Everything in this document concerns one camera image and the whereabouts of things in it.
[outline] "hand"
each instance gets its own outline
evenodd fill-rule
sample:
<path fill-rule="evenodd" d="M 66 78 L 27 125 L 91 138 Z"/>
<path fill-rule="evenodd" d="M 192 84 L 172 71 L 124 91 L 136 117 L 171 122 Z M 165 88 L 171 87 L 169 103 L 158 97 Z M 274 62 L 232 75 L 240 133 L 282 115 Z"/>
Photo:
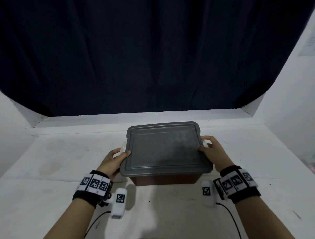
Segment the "hand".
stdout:
<path fill-rule="evenodd" d="M 110 180 L 113 180 L 117 173 L 119 173 L 121 162 L 131 154 L 131 151 L 128 150 L 127 152 L 122 152 L 120 155 L 114 158 L 114 154 L 117 154 L 119 152 L 120 148 L 110 151 L 101 162 L 100 166 L 97 168 L 97 171 L 105 173 Z"/>
<path fill-rule="evenodd" d="M 202 151 L 206 157 L 215 165 L 215 169 L 221 172 L 231 165 L 235 165 L 230 157 L 226 154 L 221 144 L 213 136 L 201 136 L 203 140 L 210 140 L 212 144 L 208 143 L 209 148 L 198 146 L 198 150 Z"/>

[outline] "plastic storage box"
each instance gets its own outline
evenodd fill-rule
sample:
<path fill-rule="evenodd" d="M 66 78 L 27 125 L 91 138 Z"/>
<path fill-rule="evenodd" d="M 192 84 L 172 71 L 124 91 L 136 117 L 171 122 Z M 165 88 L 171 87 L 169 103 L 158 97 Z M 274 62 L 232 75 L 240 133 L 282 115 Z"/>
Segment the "plastic storage box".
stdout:
<path fill-rule="evenodd" d="M 196 122 L 132 126 L 127 130 L 126 150 L 131 150 L 120 173 L 136 186 L 193 184 L 212 163 L 197 150 L 203 145 Z"/>

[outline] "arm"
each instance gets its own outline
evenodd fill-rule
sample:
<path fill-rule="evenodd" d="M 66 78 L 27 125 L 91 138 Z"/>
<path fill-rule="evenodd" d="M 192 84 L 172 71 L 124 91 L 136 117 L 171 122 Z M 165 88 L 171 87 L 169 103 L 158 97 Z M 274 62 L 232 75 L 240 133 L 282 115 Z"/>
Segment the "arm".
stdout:
<path fill-rule="evenodd" d="M 218 172 L 234 165 L 213 136 L 202 136 L 201 138 L 212 142 L 212 144 L 208 144 L 209 148 L 199 146 L 198 150 L 206 155 Z M 294 239 L 289 230 L 260 197 L 253 196 L 243 199 L 237 202 L 235 207 L 249 239 Z"/>
<path fill-rule="evenodd" d="M 119 172 L 121 162 L 130 155 L 130 151 L 123 152 L 117 157 L 113 157 L 118 153 L 120 148 L 114 149 L 104 158 L 98 171 L 105 173 L 111 180 L 114 179 Z M 66 209 L 63 215 L 58 219 L 55 225 L 49 230 L 44 239 L 81 239 L 84 238 L 86 230 L 94 213 L 94 206 L 76 198 Z"/>

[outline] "white wall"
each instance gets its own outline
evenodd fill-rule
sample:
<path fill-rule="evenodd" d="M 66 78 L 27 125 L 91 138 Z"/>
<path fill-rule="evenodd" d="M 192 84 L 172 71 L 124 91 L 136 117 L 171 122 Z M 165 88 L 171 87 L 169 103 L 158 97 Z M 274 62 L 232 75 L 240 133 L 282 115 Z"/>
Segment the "white wall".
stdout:
<path fill-rule="evenodd" d="M 315 12 L 254 115 L 300 159 L 315 154 L 315 56 L 298 56 L 314 27 Z"/>
<path fill-rule="evenodd" d="M 19 159 L 36 137 L 12 101 L 0 92 L 0 177 Z"/>

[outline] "forearm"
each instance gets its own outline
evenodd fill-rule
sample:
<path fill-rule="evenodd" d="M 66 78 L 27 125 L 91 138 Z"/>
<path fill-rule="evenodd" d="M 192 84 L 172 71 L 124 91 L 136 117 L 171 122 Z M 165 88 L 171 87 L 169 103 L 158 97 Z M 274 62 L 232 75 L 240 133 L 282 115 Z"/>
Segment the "forearm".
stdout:
<path fill-rule="evenodd" d="M 44 239 L 84 238 L 94 210 L 88 202 L 80 198 L 74 199 Z"/>
<path fill-rule="evenodd" d="M 294 239 L 260 197 L 246 198 L 235 207 L 249 239 Z"/>

